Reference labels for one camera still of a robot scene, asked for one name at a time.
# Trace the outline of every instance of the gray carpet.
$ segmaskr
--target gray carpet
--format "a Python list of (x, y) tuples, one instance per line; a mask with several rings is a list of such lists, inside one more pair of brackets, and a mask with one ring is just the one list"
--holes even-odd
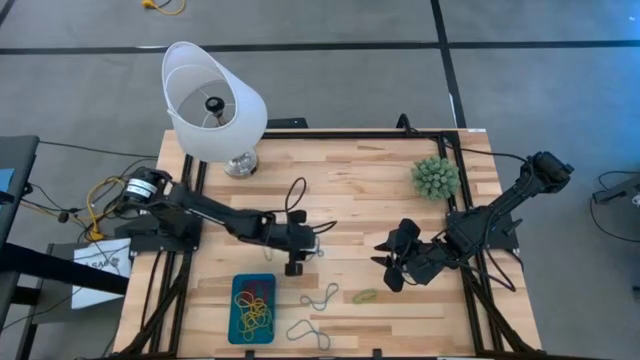
[[(0, 0), (0, 6), (6, 0)], [(635, 1), (441, 0), (450, 41), (640, 39)], [(176, 17), (138, 1), (17, 0), (0, 26), (0, 48), (202, 45), (332, 41), (435, 41), (428, 0), (188, 0)], [(214, 55), (265, 99), (269, 116), (306, 117), (315, 128), (453, 127), (440, 52), (360, 50)], [(558, 195), (517, 215), (522, 258), (540, 337), (556, 354), (636, 359), (640, 353), (640, 245), (602, 235), (589, 217), (598, 174), (640, 170), (640, 49), (453, 50), (469, 127), (487, 128), (495, 151), (549, 150), (576, 172)], [(156, 154), (171, 126), (161, 54), (0, 55), (2, 135)], [(133, 159), (41, 145), (32, 181), (61, 205)], [(502, 185), (519, 164), (498, 159)], [(608, 177), (615, 184), (624, 177)], [(35, 194), (35, 200), (44, 201)], [(628, 201), (597, 207), (603, 226), (640, 238)], [(39, 251), (73, 242), (78, 229), (20, 211), (10, 241)], [(23, 279), (33, 284), (33, 279)], [(8, 321), (24, 315), (14, 306)], [(39, 329), (33, 359), (99, 356), (119, 312)], [(0, 337), (14, 356), (21, 328)]]

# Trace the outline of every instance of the table lamp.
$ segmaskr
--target table lamp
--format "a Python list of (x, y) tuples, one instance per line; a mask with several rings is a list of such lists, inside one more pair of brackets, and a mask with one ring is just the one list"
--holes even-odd
[[(225, 104), (222, 96), (204, 90), (211, 84), (228, 86), (225, 90), (230, 90), (231, 99)], [(255, 90), (188, 42), (177, 42), (167, 49), (162, 85), (167, 112), (187, 154), (206, 162), (226, 161), (224, 169), (231, 176), (256, 171), (258, 156), (253, 147), (267, 126), (267, 108)], [(205, 114), (204, 119), (186, 109), (194, 106)], [(234, 107), (233, 116), (225, 116), (225, 106)]]

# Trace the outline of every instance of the blue tray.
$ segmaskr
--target blue tray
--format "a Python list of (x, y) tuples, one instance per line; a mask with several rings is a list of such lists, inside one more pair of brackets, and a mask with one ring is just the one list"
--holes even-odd
[[(254, 330), (253, 337), (243, 334), (241, 316), (246, 310), (240, 309), (235, 303), (236, 296), (246, 291), (254, 298), (261, 298), (271, 311), (269, 326)], [(242, 296), (250, 301), (249, 295)], [(231, 344), (269, 344), (273, 341), (276, 318), (276, 277), (273, 274), (243, 274), (233, 278), (231, 287), (231, 314), (229, 316), (228, 339)]]

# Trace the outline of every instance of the white paper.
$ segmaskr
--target white paper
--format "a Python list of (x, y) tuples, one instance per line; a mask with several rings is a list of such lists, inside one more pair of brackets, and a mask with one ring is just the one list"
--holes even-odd
[[(75, 250), (73, 261), (128, 278), (131, 275), (131, 260), (129, 260), (130, 242), (131, 239), (119, 239), (91, 244), (84, 249)], [(105, 291), (80, 288), (80, 286), (73, 286), (72, 294), (74, 295), (71, 297), (72, 309), (82, 309), (87, 306), (122, 297), (122, 295)]]

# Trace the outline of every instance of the lamp base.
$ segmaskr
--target lamp base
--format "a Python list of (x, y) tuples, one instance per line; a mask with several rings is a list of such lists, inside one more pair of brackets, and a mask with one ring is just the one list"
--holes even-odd
[(224, 165), (227, 175), (235, 178), (244, 178), (253, 175), (258, 170), (258, 154), (254, 149), (229, 160)]

